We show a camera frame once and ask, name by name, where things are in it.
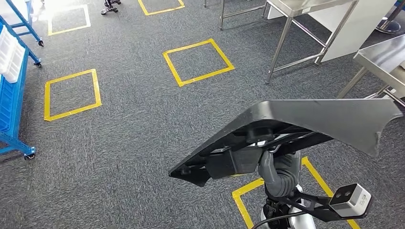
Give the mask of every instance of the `blue storage bin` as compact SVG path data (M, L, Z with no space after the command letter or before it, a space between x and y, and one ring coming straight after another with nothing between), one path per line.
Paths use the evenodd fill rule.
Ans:
M11 126L14 85L0 75L0 131L8 131Z

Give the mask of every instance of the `metal pole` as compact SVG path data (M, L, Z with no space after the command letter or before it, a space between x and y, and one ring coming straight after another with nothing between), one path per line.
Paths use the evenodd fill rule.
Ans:
M316 54L316 55L312 55L312 56L306 57L306 58L304 58L304 59L301 59L301 60L298 60L298 61L294 61L294 62L292 62L292 63L283 65L283 66L281 66L281 67L277 67L277 68L274 69L273 72L275 73L275 72L277 72L277 71L280 71L280 70L283 70L283 69L285 69L285 68L294 66L294 65L296 65L296 64L299 64L299 63L302 63L302 62L305 62L305 61L309 61L309 60L315 59L315 58L317 58L318 56L321 56L321 55L323 55L323 53L318 53L318 54Z
M352 2L352 4L350 5L350 7L347 9L346 13L344 14L342 20L340 21L338 27L336 28L336 30L332 33L332 35L330 35L328 41L326 41L326 47L322 49L322 51L324 54L326 54L326 52L328 51L329 47L332 45L333 41L336 39L336 37L338 36L339 32L341 31L341 29L343 28L343 25L346 23L347 19L350 17L351 13L353 12L354 8L356 7L358 1L354 1ZM320 57L318 57L315 60L316 64L320 64L320 62L322 61L323 57L325 55L322 55Z
M375 28L377 31L393 34L398 32L401 29L401 25L394 21L394 19L398 16L399 12L401 12L402 8L405 6L405 0L399 4L396 9L388 16L388 18L384 17L381 22Z
M221 3L222 3L222 10L221 10L221 16L220 16L220 22L219 22L219 30L222 31L222 25L224 23L225 0L221 0Z
M265 13L266 13L267 5L268 5L268 2L267 2L267 0L266 0L266 3L265 3L265 9L263 10L263 13L262 13L262 18L264 18L264 17L265 17Z
M226 15L223 16L223 18L229 18L229 17L235 16L235 15L239 15L239 14L242 14L242 13L252 12L252 11L259 10L259 9L261 9L261 8L264 8L264 7L265 7L265 5L263 5L263 6L256 6L256 7L250 8L250 9L241 10L241 11L238 11L238 12L226 14Z
M374 93L374 94L371 94L371 95L369 95L369 96L367 96L367 97L365 97L365 99L374 99L374 98L377 98L379 95L381 95L387 88L389 88L390 87L390 85L385 85L384 87L382 87L379 91L377 91L376 93Z
M270 70L268 71L267 79L265 80L266 83L269 83L271 80L271 76L273 75L274 68L276 67L277 64L278 56L280 55L281 48L283 47L284 41L287 37L288 30L291 26L292 19L293 17L287 17L286 24L284 25L283 32L281 33L280 40L278 41L276 53L274 54L273 61L271 62L270 65Z
M315 36L311 31L309 31L305 26L303 26L301 23L299 23L296 20L292 20L292 23L297 25L302 31L304 31L306 34L308 34L310 37L312 37L316 42L318 42L322 47L326 47L326 44L321 41L317 36Z
M362 67L360 71L353 77L352 80L343 88L343 90L339 93L337 99L344 98L347 93L363 78L364 74L366 74L367 69Z
M393 100L397 101L401 106L405 107L405 102L398 99L394 94L392 94L388 90L384 90L384 93L387 94L389 97L391 97Z

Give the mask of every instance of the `caster wheel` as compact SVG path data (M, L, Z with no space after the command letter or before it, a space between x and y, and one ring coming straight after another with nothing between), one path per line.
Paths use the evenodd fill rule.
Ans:
M35 158L35 154L31 154L31 155L28 155L28 156L24 157L25 160L31 160L31 159L34 159L34 158Z

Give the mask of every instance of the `metal table leg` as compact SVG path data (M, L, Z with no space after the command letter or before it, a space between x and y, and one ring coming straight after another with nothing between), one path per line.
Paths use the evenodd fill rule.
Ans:
M267 5L268 5L268 2L266 1L266 3L265 3L265 9L263 10L263 14L262 14L262 18L265 17L265 13L266 13L266 10L267 10Z
M387 94L387 96L391 97L393 100L395 100L397 103L399 103L401 106L405 107L405 102L402 101L401 99L398 99L394 94L392 94L388 90L384 90L384 93Z
M271 80L271 75L273 74L274 68L276 67L278 56L280 55L281 48L283 47L284 41L287 37L287 32L290 28L292 19L293 19L293 17L287 17L286 24L284 25L283 32L281 33L280 41L278 42L276 53L274 54L273 61L271 62L271 65L270 65L270 70L268 71L268 76L265 81L266 83L269 83Z
M320 51L320 53L323 53L323 55L319 56L316 60L315 60L315 64L320 64L320 62L322 61L323 57L326 54L326 51L328 51L328 49L330 48L330 46L332 45L333 41L336 39L336 37L338 36L339 32L341 31L341 29L343 28L343 25L346 23L347 19L350 17L350 14L353 12L354 8L356 7L358 1L354 1L352 2L352 4L350 5L350 7L347 9L346 13L344 14L342 20L340 21L338 27L335 29L335 31L332 33L332 35L330 35L330 37L328 38L328 41L326 41L326 47L322 49L322 51Z
M353 77L352 80L343 88L343 90L339 93L337 99L344 98L347 93L363 78L364 74L366 74L367 69L362 67L360 71Z
M221 0L222 10L219 22L219 30L222 30L222 25L224 24L224 8L225 8L225 0Z
M385 85L384 87L382 87L380 90L378 90L376 93L371 94L367 97L365 97L365 99L374 99L377 98L378 96L380 96L386 89L388 89L390 87L390 85Z
M401 25L394 21L394 19L397 17L399 12L401 12L402 8L405 6L405 1L403 1L401 4L399 4L396 9L391 13L391 15L386 18L383 17L381 22L377 25L375 28L379 32L383 33L388 33L388 34L394 34L398 32L401 29Z

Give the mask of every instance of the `yellow tape square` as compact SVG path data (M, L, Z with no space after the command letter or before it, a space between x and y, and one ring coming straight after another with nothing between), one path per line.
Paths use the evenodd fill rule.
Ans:
M62 31L56 31L56 32L53 31L52 18L53 18L54 13L63 12L63 11L69 11L69 10L76 10L76 9L81 9L81 8L83 8L83 11L85 12L86 25L71 28L71 29L68 29L68 30L62 30ZM66 8L63 8L61 10L57 10L54 13L52 13L49 16L49 19L48 19L48 36L52 36L52 35L56 35L56 34L60 34L60 33L64 33L64 32L75 31L75 30L79 30L79 29L83 29L83 28L88 28L88 27L91 26L87 5L66 7Z
M93 79L93 87L94 87L94 96L96 99L96 102L94 104L91 105L87 105L81 108L77 108L74 109L72 111L68 111L68 112L64 112L61 114L56 114L51 116L51 84L56 83L56 82L60 82L63 80L67 80L67 79L71 79L80 75L84 75L84 74L88 74L91 73L92 75L92 79ZM97 79L97 73L95 69L90 69L81 73L75 73L72 75L67 75L64 77L60 77L57 79L53 79L53 80L49 80L46 82L45 84L45 96L44 96L44 106L43 106L43 118L46 121L53 121L59 118L63 118L69 115L73 115L73 114L77 114L79 112L85 111L85 110L89 110L95 107L101 106L101 97L100 97L100 89L98 87L98 79Z
M177 0L177 1L179 1L180 6L178 6L178 7L176 7L176 8L170 8L170 9L167 9L167 10L160 10L160 11L155 11L155 12L149 13L149 12L146 10L145 5L143 4L142 0L138 0L139 5L140 5L140 7L142 8L142 11L143 11L143 13L144 13L146 16L154 15L154 14L158 14L158 13L165 13L165 12L169 12L169 11L173 11L173 10L178 10L178 9L184 8L184 3L183 3L183 1L182 1L182 0Z
M321 186L321 188L325 191L326 195L328 195L328 197L332 197L333 196L332 190L328 187L328 185L323 180L323 178L315 170L314 166L309 162L308 157L307 156L304 157L301 162L302 162L302 165L305 166L309 170L309 172L312 174L312 176L315 178L315 180L318 182L318 184ZM243 220L246 223L247 228L249 228L249 229L252 228L254 226L254 224L253 224L252 219L250 218L249 213L246 210L245 205L243 204L241 196L262 185L264 185L264 180L262 178L259 178L232 192L232 197L235 200L235 203L239 209L239 212L242 215ZM353 219L347 220L347 222L349 223L351 228L360 229L359 225Z
M218 52L218 54L221 56L221 58L224 60L227 67L224 68L224 69L220 69L218 71L212 72L212 73L208 73L208 74L201 75L201 76L189 79L189 80L182 81L179 74L177 73L176 69L174 68L174 65L171 62L168 54L172 53L172 52L178 52L178 51L181 51L181 50L194 48L194 47L204 45L204 44L211 44L215 48L215 50ZM169 65L171 73L173 74L174 79L176 80L179 87L183 87L186 84L193 83L193 82L196 82L196 81L199 81L199 80L203 80L203 79L206 79L208 77L218 75L218 74L221 74L221 73L224 73L224 72L235 69L235 67L231 64L229 59L225 56L225 53L219 48L219 46L215 43L215 41L212 38L210 38L210 39L208 39L206 41L203 41L203 42L196 43L196 44L191 44L191 45L187 45L187 46L180 47L180 48L177 48L177 49L172 49L172 50L169 50L169 51L165 51L163 53L163 57L165 58L167 64Z

